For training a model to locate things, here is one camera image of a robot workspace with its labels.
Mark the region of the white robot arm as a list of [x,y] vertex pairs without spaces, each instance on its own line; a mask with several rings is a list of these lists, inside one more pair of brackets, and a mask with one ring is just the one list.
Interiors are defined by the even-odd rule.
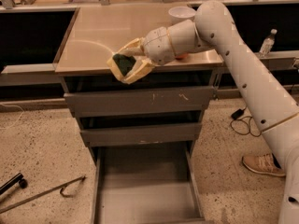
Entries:
[[278,224],[298,224],[299,105],[242,40],[220,1],[203,3],[192,20],[160,27],[109,58],[115,78],[131,84],[177,56],[215,49],[223,58],[258,129],[286,174]]

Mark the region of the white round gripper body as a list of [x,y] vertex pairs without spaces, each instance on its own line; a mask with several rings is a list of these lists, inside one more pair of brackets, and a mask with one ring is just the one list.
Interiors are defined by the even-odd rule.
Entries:
[[143,48],[145,55],[158,65],[165,65],[175,59],[175,53],[165,27],[150,31],[144,38]]

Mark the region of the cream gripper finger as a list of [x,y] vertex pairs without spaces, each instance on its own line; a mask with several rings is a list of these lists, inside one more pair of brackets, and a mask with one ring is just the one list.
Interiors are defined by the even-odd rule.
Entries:
[[143,46],[142,46],[143,41],[144,41],[143,38],[136,38],[136,39],[130,41],[128,44],[124,45],[121,49],[119,49],[116,53],[113,53],[112,56],[108,59],[107,65],[117,80],[121,80],[125,76],[123,76],[121,74],[120,69],[118,68],[116,63],[113,61],[112,57],[115,54],[122,54],[125,56],[134,56],[135,59],[137,60],[137,57],[144,55],[144,50],[143,50]]
[[145,77],[154,68],[155,63],[149,58],[137,60],[132,70],[121,79],[121,82],[124,84],[132,84],[140,78]]

